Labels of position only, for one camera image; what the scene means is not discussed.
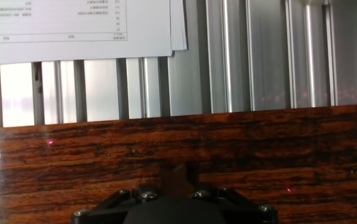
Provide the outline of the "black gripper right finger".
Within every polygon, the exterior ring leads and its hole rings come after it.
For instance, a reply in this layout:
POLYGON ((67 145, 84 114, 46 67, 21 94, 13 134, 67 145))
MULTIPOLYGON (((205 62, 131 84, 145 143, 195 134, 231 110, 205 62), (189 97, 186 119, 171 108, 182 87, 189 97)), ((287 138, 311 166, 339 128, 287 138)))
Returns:
POLYGON ((216 205, 225 223, 279 223, 276 207, 268 204, 258 205, 230 188, 199 185, 192 194, 192 199, 216 205))

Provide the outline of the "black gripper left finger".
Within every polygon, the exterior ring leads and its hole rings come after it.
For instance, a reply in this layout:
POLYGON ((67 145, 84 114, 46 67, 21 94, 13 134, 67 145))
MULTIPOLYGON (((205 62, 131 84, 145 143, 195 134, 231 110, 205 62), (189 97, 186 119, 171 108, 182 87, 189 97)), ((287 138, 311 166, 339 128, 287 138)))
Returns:
POLYGON ((119 190, 92 209, 82 208, 71 215, 71 224, 123 223, 130 209, 159 198, 153 185, 119 190))

